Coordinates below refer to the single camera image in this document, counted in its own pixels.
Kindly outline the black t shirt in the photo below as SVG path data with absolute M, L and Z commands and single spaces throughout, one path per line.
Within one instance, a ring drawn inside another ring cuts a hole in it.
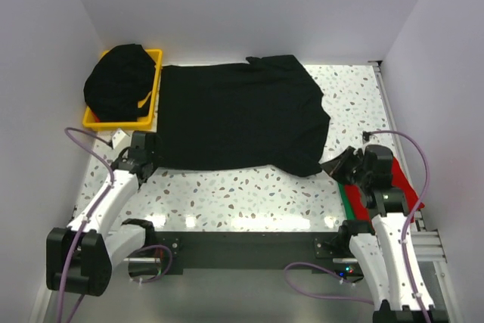
M 292 55 L 166 66 L 160 165 L 198 171 L 272 165 L 298 177 L 318 174 L 330 125 L 323 95 Z

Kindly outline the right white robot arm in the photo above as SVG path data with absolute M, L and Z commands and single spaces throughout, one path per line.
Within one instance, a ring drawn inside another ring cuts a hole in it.
M 447 322 L 424 283 L 409 225 L 405 193 L 393 185 L 392 151 L 349 147 L 321 168 L 341 185 L 358 188 L 368 221 L 345 221 L 335 245 L 358 261 L 371 292 L 374 322 Z

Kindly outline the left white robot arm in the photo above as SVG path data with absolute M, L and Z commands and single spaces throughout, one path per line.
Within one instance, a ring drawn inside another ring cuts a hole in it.
M 154 225 L 127 219 L 110 233 L 121 209 L 157 170 L 154 132 L 135 131 L 129 146 L 106 165 L 108 175 L 89 205 L 66 227 L 46 238 L 46 286 L 49 290 L 102 295 L 113 270 L 131 253 L 154 242 Z

